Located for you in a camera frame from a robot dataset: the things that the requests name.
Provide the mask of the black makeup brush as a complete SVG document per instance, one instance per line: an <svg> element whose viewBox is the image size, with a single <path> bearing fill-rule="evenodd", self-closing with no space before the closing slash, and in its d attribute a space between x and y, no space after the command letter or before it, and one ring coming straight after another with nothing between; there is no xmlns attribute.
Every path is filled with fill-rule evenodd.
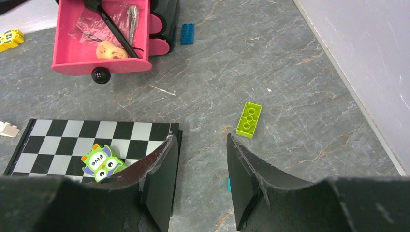
<svg viewBox="0 0 410 232"><path fill-rule="evenodd" d="M102 6L101 0L84 0L84 6L94 12L96 12L104 21L104 23L108 26L112 34L115 38L119 41L119 43L123 46L125 51L131 58L139 58L137 53L134 51L132 46L128 43L126 37L120 31L120 29L116 26L114 21L108 15L108 13L104 10Z"/></svg>

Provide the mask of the clear plastic wrapper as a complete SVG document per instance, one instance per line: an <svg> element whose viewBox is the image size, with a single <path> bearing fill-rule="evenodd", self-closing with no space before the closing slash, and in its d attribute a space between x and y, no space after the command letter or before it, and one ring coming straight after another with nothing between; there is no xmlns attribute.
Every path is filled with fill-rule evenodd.
<svg viewBox="0 0 410 232"><path fill-rule="evenodd" d="M113 1L104 2L103 7L126 37L128 43L133 45L141 7L136 4ZM122 47L102 18L87 8L82 10L74 28L68 35L81 43L98 45L102 41L111 41L116 46Z"/></svg>

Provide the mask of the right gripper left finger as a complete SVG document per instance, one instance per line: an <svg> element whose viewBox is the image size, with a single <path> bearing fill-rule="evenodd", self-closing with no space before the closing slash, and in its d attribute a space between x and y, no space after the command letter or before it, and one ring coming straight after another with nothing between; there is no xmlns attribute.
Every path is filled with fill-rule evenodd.
<svg viewBox="0 0 410 232"><path fill-rule="evenodd" d="M166 232L179 145L173 135L151 154L100 183L66 177L2 177L3 232Z"/></svg>

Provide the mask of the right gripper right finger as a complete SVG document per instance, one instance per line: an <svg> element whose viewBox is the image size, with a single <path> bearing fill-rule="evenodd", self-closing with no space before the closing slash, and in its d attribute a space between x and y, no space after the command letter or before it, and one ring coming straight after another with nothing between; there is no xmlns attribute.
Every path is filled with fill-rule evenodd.
<svg viewBox="0 0 410 232"><path fill-rule="evenodd" d="M227 164L240 232L407 232L408 177L328 177L309 182L288 174L227 135Z"/></svg>

